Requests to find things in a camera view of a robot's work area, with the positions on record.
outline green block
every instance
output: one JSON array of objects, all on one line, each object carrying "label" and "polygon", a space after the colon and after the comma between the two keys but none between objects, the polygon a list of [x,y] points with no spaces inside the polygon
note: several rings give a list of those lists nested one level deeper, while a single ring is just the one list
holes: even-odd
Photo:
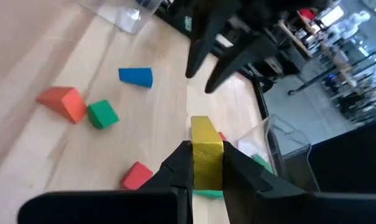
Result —
[{"label": "green block", "polygon": [[222,190],[194,190],[194,194],[211,198],[211,199],[218,199],[218,198],[223,199],[224,198]]},{"label": "green block", "polygon": [[88,120],[97,129],[104,129],[119,121],[108,100],[101,100],[87,107]]},{"label": "green block", "polygon": [[259,156],[258,154],[255,154],[251,156],[251,158],[254,159],[256,162],[258,162],[259,164],[261,164],[270,173],[274,174],[274,170],[272,166],[269,163],[267,163],[261,156]]}]

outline wooden table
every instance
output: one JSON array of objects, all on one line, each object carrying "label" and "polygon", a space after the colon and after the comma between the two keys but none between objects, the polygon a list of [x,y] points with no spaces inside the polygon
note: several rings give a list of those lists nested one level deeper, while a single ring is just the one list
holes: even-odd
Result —
[{"label": "wooden table", "polygon": [[[306,30],[308,32],[310,32],[313,36],[315,36],[315,38],[317,38],[317,40],[319,41],[319,45],[321,46],[321,50],[324,52],[324,54],[329,57],[329,59],[332,61],[332,63],[336,66],[336,68],[338,69],[338,71],[340,72],[340,77],[346,81],[349,86],[355,91],[357,92],[358,94],[361,94],[361,90],[358,88],[357,86],[357,83],[356,81],[351,77],[351,70],[352,70],[352,67],[351,65],[342,59],[342,57],[338,57],[336,56],[332,50],[326,46],[322,40],[319,38],[318,34],[314,32],[314,29],[309,25],[308,21],[304,19],[304,17],[299,13],[297,12],[299,18],[304,22],[305,26],[306,26]],[[312,84],[318,82],[320,79],[324,78],[326,75],[329,74],[329,70],[327,70],[327,72],[324,72],[320,75],[317,75],[316,77],[312,78],[311,80],[305,82],[303,85],[301,85],[299,88],[295,89],[295,90],[290,90],[288,92],[289,95],[293,95],[293,94],[296,94],[297,92],[311,86]]]},{"label": "wooden table", "polygon": [[[184,76],[188,40],[151,19],[128,35],[66,0],[0,0],[0,223],[15,223],[29,198],[53,190],[117,189],[136,161],[156,172],[185,139],[190,117],[207,115],[235,142],[260,120],[240,75],[204,93],[216,58]],[[121,83],[120,67],[151,67],[152,89]],[[87,103],[109,100],[120,122],[73,125],[35,102],[52,85],[75,86]],[[194,197],[195,223],[228,223],[220,200]]]},{"label": "wooden table", "polygon": [[308,57],[312,57],[312,53],[307,49],[306,46],[287,28],[284,23],[284,20],[278,21],[278,26],[288,35],[288,37],[293,40],[305,53]]}]

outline black table edge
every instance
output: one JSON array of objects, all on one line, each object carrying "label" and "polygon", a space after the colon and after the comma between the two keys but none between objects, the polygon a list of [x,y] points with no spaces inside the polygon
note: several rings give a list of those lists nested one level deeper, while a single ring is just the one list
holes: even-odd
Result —
[{"label": "black table edge", "polygon": [[[185,29],[184,24],[179,21],[173,19],[168,13],[167,2],[162,2],[162,4],[159,6],[159,8],[156,10],[155,15],[157,15],[160,19],[162,19],[164,22],[172,26],[173,28],[177,29],[180,33],[184,34],[185,36],[189,37],[189,32]],[[224,45],[222,45],[220,42],[216,42],[213,46],[210,53],[212,53],[214,56],[219,57],[222,55],[223,50],[226,49]],[[265,103],[265,99],[263,96],[263,91],[261,90],[260,82],[257,80],[256,76],[251,73],[250,69],[246,66],[238,70],[238,73],[243,75],[245,78],[249,79],[251,81],[251,84],[253,85],[253,90],[255,92],[255,96],[257,99],[258,108],[260,110],[260,116],[262,119],[266,119],[269,117],[268,109]],[[276,169],[276,172],[279,177],[286,179],[287,176],[285,174],[286,168],[284,166],[282,155],[280,152],[280,148],[278,145],[278,142],[276,141],[275,135],[272,132],[268,133],[268,144],[270,145],[270,155],[272,159],[272,163]]]}]

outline orange block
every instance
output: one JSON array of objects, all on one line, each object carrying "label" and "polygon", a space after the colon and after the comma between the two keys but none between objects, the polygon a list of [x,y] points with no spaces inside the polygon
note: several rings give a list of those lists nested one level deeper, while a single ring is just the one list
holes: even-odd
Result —
[{"label": "orange block", "polygon": [[74,87],[51,87],[42,92],[36,100],[73,124],[81,121],[87,112],[83,98]]}]

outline gray floor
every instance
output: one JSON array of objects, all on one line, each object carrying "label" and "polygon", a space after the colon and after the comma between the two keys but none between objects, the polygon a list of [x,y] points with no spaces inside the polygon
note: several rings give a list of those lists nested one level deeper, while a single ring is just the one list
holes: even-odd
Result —
[{"label": "gray floor", "polygon": [[[305,80],[322,71],[315,62],[308,63],[301,74]],[[339,134],[353,130],[355,127],[340,114],[329,101],[320,83],[289,96],[287,92],[302,84],[296,77],[278,80],[274,87],[265,93],[265,101],[270,114],[275,114],[294,128],[300,130],[311,144],[316,144]],[[295,149],[281,148],[282,154]]]}]

